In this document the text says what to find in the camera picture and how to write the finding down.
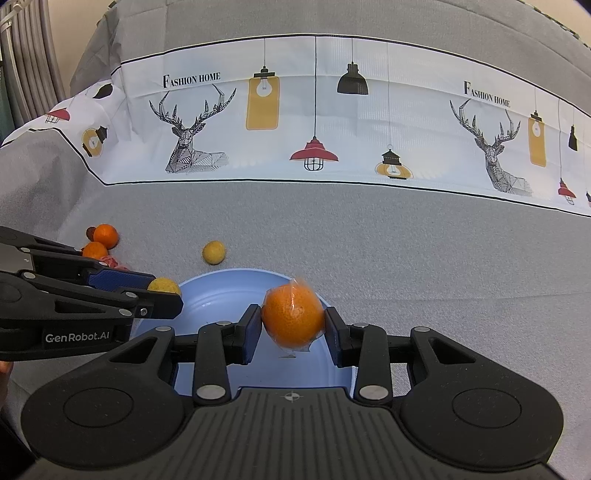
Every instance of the gray curtain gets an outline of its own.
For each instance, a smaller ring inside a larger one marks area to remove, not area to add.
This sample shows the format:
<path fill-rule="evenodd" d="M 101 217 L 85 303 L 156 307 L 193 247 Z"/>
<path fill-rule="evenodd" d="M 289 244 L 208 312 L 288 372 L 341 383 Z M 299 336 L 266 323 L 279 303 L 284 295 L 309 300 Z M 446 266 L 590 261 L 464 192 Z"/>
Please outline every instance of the gray curtain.
<path fill-rule="evenodd" d="M 4 17 L 10 6 L 0 9 Z M 9 107 L 16 127 L 66 98 L 53 48 L 47 0 L 33 0 L 0 32 Z"/>

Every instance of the pendant lamp illustration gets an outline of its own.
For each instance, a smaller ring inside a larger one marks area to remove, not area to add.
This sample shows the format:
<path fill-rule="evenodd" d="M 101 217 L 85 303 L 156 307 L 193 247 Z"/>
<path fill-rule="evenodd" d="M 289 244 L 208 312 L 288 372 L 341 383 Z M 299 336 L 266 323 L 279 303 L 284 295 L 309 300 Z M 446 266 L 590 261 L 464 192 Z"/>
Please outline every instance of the pendant lamp illustration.
<path fill-rule="evenodd" d="M 585 178 L 585 195 L 587 196 L 587 205 L 591 207 L 591 195 L 589 195 L 589 189 L 587 188 L 587 163 L 585 162 L 585 151 L 587 150 L 587 145 L 585 144 L 585 123 L 583 123 L 583 172 Z"/>
<path fill-rule="evenodd" d="M 94 99 L 100 100 L 102 98 L 107 98 L 108 96 L 113 93 L 113 84 L 107 83 L 99 88 L 99 91 L 96 92 L 96 95 L 93 97 Z"/>
<path fill-rule="evenodd" d="M 558 100 L 558 159 L 560 160 L 560 184 L 558 187 L 558 195 L 571 205 L 574 205 L 574 199 L 577 197 L 566 185 L 562 179 L 562 127 L 560 126 L 560 100 Z"/>
<path fill-rule="evenodd" d="M 98 157 L 103 151 L 103 143 L 107 139 L 105 127 L 89 128 L 82 134 L 82 148 L 89 157 Z"/>
<path fill-rule="evenodd" d="M 546 147 L 544 137 L 544 122 L 538 115 L 538 100 L 534 90 L 535 110 L 528 119 L 528 136 L 530 140 L 530 161 L 539 167 L 546 166 Z"/>
<path fill-rule="evenodd" d="M 349 95 L 367 95 L 368 83 L 359 73 L 359 67 L 353 62 L 353 38 L 351 38 L 351 63 L 347 65 L 347 73 L 339 80 L 336 91 Z"/>
<path fill-rule="evenodd" d="M 392 151 L 392 110 L 390 110 L 390 57 L 388 43 L 386 43 L 386 59 L 388 68 L 388 135 L 390 138 L 390 145 L 388 151 L 382 154 L 382 163 L 378 163 L 375 167 L 376 173 L 384 175 L 385 177 L 398 180 L 411 179 L 413 173 L 400 163 L 400 155 Z"/>
<path fill-rule="evenodd" d="M 573 107 L 573 126 L 570 127 L 569 147 L 571 150 L 574 150 L 574 151 L 579 150 L 579 143 L 577 142 L 577 137 L 574 134 L 574 107 Z"/>
<path fill-rule="evenodd" d="M 319 171 L 324 168 L 325 161 L 339 161 L 332 152 L 325 149 L 320 140 L 316 138 L 316 109 L 317 109 L 317 85 L 318 85 L 318 51 L 317 39 L 314 37 L 314 136 L 302 150 L 295 152 L 290 160 L 303 160 L 304 168 L 308 171 Z"/>
<path fill-rule="evenodd" d="M 279 77 L 267 68 L 267 39 L 262 40 L 261 71 L 248 80 L 247 130 L 274 130 L 279 125 Z"/>
<path fill-rule="evenodd" d="M 562 195 L 566 199 L 566 201 L 569 202 L 571 205 L 574 205 L 574 199 L 577 197 L 573 192 L 569 190 L 562 178 L 560 179 L 560 186 L 558 187 L 558 195 Z"/>
<path fill-rule="evenodd" d="M 60 108 L 46 114 L 45 123 L 56 124 L 60 120 L 70 121 L 70 113 L 65 108 Z"/>

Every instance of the person's hand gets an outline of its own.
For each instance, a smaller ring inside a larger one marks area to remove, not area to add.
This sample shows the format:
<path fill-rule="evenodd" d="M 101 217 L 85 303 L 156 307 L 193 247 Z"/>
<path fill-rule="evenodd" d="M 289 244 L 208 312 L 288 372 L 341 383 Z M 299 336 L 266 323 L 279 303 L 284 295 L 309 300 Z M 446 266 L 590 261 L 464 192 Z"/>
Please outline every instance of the person's hand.
<path fill-rule="evenodd" d="M 0 408 L 4 405 L 6 396 L 8 394 L 8 379 L 12 372 L 12 362 L 0 361 Z"/>

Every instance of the metal screw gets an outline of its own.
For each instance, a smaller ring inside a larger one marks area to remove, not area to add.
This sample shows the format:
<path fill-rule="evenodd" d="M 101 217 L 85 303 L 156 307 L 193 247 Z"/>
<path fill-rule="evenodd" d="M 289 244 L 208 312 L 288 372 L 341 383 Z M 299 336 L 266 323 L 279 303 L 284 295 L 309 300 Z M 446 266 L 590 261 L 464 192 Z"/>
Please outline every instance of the metal screw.
<path fill-rule="evenodd" d="M 380 385 L 366 385 L 359 390 L 359 395 L 368 400 L 382 400 L 388 396 L 388 390 Z"/>
<path fill-rule="evenodd" d="M 226 394 L 226 389 L 219 385 L 204 385 L 197 389 L 197 396 L 204 400 L 218 400 Z"/>

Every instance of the mandarin orange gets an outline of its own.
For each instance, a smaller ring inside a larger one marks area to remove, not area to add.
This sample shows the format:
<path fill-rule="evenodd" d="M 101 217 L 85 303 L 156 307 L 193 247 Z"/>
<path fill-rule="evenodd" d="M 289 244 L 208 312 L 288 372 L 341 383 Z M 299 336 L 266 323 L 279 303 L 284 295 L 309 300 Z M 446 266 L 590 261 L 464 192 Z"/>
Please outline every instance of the mandarin orange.
<path fill-rule="evenodd" d="M 107 251 L 106 247 L 99 242 L 90 242 L 82 249 L 83 257 L 99 260 L 102 257 L 106 257 L 107 255 L 109 255 L 109 252 Z"/>
<path fill-rule="evenodd" d="M 95 242 L 100 242 L 107 248 L 113 248 L 119 242 L 119 234 L 114 226 L 102 223 L 96 227 L 92 239 Z"/>
<path fill-rule="evenodd" d="M 261 309 L 263 325 L 277 345 L 302 348 L 324 328 L 324 310 L 307 285 L 290 282 L 267 292 Z"/>

